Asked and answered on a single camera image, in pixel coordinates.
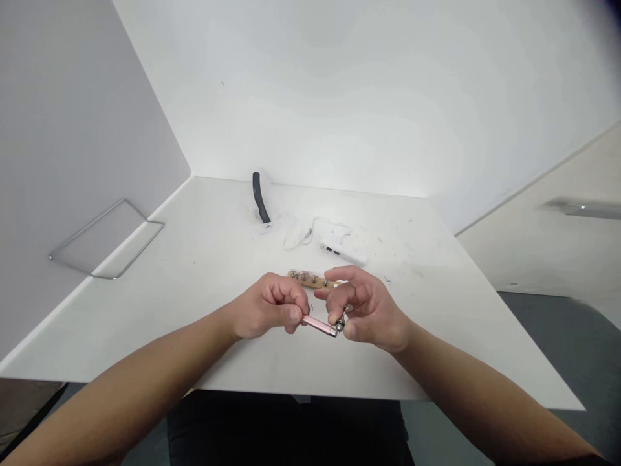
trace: fingernail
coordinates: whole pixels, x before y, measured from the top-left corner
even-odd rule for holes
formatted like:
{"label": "fingernail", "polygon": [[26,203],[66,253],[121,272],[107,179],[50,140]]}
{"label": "fingernail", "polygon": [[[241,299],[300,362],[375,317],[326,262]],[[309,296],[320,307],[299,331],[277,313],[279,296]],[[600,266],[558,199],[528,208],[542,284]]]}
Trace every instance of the fingernail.
{"label": "fingernail", "polygon": [[298,311],[294,309],[293,307],[289,309],[289,320],[291,320],[293,324],[297,324],[300,321],[300,316],[298,315]]}
{"label": "fingernail", "polygon": [[347,327],[349,328],[349,332],[347,332],[350,340],[356,339],[356,324],[354,322],[347,321]]}

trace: hand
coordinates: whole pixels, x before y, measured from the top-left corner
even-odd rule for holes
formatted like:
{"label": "hand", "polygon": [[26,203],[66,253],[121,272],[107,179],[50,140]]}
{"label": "hand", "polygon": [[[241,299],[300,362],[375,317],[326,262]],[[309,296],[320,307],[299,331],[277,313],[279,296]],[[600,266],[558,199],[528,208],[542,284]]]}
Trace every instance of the hand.
{"label": "hand", "polygon": [[353,306],[343,329],[345,338],[373,343],[389,353],[405,349],[412,322],[378,278],[353,265],[335,267],[326,271],[325,277],[348,281],[336,288],[315,291],[316,298],[325,300],[331,325],[336,325],[347,304]]}
{"label": "hand", "polygon": [[309,314],[309,297],[296,280],[268,273],[221,309],[235,338],[257,338],[272,327],[295,332]]}

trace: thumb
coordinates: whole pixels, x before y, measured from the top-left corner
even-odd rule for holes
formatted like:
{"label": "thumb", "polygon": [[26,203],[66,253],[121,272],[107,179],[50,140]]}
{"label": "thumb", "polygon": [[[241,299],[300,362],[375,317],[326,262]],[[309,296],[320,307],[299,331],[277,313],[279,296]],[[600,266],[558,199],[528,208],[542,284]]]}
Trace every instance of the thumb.
{"label": "thumb", "polygon": [[302,321],[302,310],[296,304],[274,305],[270,313],[270,327],[285,327],[287,333],[295,332]]}
{"label": "thumb", "polygon": [[373,330],[364,317],[352,317],[348,319],[345,323],[343,334],[345,334],[347,340],[363,343],[373,342]]}

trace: forearm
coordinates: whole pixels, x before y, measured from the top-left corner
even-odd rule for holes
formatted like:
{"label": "forearm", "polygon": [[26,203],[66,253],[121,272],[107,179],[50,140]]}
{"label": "forearm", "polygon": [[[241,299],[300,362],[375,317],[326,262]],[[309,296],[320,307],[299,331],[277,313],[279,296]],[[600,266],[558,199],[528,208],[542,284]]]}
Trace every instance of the forearm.
{"label": "forearm", "polygon": [[117,362],[35,430],[7,465],[100,464],[125,454],[237,340],[225,308]]}
{"label": "forearm", "polygon": [[597,453],[487,364],[414,323],[408,341],[395,359],[490,459],[539,463]]}

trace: pink cylindrical object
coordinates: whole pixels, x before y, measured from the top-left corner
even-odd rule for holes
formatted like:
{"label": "pink cylindrical object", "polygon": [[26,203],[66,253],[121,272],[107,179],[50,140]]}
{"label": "pink cylindrical object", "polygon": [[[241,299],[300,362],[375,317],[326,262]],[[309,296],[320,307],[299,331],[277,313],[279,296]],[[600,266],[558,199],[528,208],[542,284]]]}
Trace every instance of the pink cylindrical object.
{"label": "pink cylindrical object", "polygon": [[334,327],[326,324],[325,322],[322,322],[321,320],[317,320],[314,317],[304,316],[302,317],[302,322],[306,322],[311,327],[316,328],[317,330],[322,331],[326,335],[330,335],[331,337],[336,337],[338,334]]}

